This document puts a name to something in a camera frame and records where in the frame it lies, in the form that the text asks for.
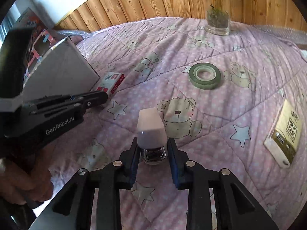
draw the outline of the teddy bear print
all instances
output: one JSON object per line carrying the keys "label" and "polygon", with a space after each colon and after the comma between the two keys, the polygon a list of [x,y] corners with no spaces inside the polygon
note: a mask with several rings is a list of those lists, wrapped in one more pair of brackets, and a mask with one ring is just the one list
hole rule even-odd
{"label": "teddy bear print", "polygon": [[123,47],[121,47],[120,50],[125,50],[127,48],[134,50],[134,49],[138,48],[141,44],[142,43],[140,43],[138,41],[131,41],[131,42],[127,43],[127,45],[124,45]]}
{"label": "teddy bear print", "polygon": [[160,101],[157,109],[163,112],[166,135],[170,138],[181,138],[187,135],[196,137],[202,128],[200,121],[193,121],[195,100],[192,98],[173,98]]}
{"label": "teddy bear print", "polygon": [[191,43],[188,43],[187,46],[191,47],[191,48],[195,48],[195,47],[214,47],[215,44],[212,42],[208,42],[208,37],[203,36],[203,35],[196,35],[191,39]]}
{"label": "teddy bear print", "polygon": [[276,62],[276,60],[274,59],[273,55],[267,51],[267,50],[262,50],[262,52],[266,55],[266,57],[268,58],[268,60],[275,66],[278,67],[278,63]]}
{"label": "teddy bear print", "polygon": [[298,88],[298,93],[297,93],[297,102],[304,108],[306,108],[307,104],[307,97],[304,92]]}
{"label": "teddy bear print", "polygon": [[111,161],[104,147],[95,138],[92,139],[91,145],[83,153],[77,154],[77,163],[89,171],[102,169]]}
{"label": "teddy bear print", "polygon": [[142,76],[149,76],[153,69],[155,68],[154,64],[161,63],[162,59],[154,52],[151,52],[147,57],[143,58],[140,63],[136,66],[131,66],[129,72],[132,70],[141,73]]}
{"label": "teddy bear print", "polygon": [[167,26],[168,29],[176,30],[178,27],[175,24],[169,24]]}
{"label": "teddy bear print", "polygon": [[305,197],[306,192],[307,192],[307,181],[303,183],[302,187],[300,188],[299,194],[295,198],[295,202],[292,204],[289,213],[291,215],[291,218],[295,218],[299,214],[301,209],[300,207],[302,205],[303,198]]}
{"label": "teddy bear print", "polygon": [[233,46],[233,47],[232,47],[232,50],[233,50],[233,51],[238,51],[238,52],[244,51],[244,50],[241,48],[241,46],[238,46],[238,45]]}
{"label": "teddy bear print", "polygon": [[231,63],[232,72],[226,70],[224,77],[234,82],[237,86],[248,87],[252,92],[256,91],[256,74],[236,62]]}

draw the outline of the finger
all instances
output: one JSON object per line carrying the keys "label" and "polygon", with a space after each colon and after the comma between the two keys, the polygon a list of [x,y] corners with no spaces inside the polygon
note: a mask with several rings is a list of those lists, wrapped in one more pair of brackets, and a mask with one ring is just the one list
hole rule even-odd
{"label": "finger", "polygon": [[53,195],[53,183],[50,181],[49,188],[48,188],[47,192],[38,201],[40,201],[40,202],[47,201],[47,200],[51,199],[52,195]]}
{"label": "finger", "polygon": [[4,179],[0,179],[0,196],[12,204],[24,205],[26,203],[16,188]]}
{"label": "finger", "polygon": [[31,177],[10,160],[6,160],[4,177],[11,185],[21,190],[32,190],[35,188]]}
{"label": "finger", "polygon": [[40,200],[43,195],[47,192],[50,186],[51,173],[48,170],[45,180],[43,180],[39,185],[37,185],[33,190],[27,192],[27,195],[32,200]]}
{"label": "finger", "polygon": [[46,146],[41,149],[36,156],[35,165],[31,170],[31,178],[36,185],[42,183],[49,176],[50,157],[52,155],[53,148]]}

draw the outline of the wooden wall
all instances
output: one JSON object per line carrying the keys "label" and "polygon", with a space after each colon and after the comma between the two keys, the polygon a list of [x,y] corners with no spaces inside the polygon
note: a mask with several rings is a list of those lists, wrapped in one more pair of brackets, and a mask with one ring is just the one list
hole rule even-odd
{"label": "wooden wall", "polygon": [[[88,0],[57,29],[96,31],[112,25],[158,16],[205,18],[212,0]],[[224,0],[232,21],[268,24],[307,31],[300,11],[292,0]]]}

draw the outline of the quilted blanket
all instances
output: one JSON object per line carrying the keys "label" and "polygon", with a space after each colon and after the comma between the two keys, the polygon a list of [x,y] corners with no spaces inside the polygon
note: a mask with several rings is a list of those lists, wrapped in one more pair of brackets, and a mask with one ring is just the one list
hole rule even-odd
{"label": "quilted blanket", "polygon": [[[77,45],[101,76],[123,72],[125,80],[104,108],[87,111],[84,122],[56,142],[54,194],[80,167],[95,170],[118,159],[136,137],[139,111],[154,107],[190,160],[230,169],[281,230],[291,225],[307,200],[306,124],[289,169],[281,169],[263,143],[284,99],[306,121],[306,61],[292,42],[254,27],[232,23],[222,37],[205,25],[155,18],[101,30]],[[219,68],[217,88],[191,84],[188,70],[200,62]],[[124,230],[185,229],[188,191],[176,190],[168,162],[141,162],[133,189],[120,196]]]}

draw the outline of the roll of tape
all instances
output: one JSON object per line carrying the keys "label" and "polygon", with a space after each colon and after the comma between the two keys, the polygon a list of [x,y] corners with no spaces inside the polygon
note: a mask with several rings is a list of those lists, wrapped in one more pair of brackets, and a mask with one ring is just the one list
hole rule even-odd
{"label": "roll of tape", "polygon": [[[200,72],[208,72],[211,74],[211,77],[208,79],[203,79],[199,77]],[[221,81],[221,72],[219,69],[210,63],[197,63],[193,65],[189,70],[190,82],[193,86],[209,90],[214,89]]]}

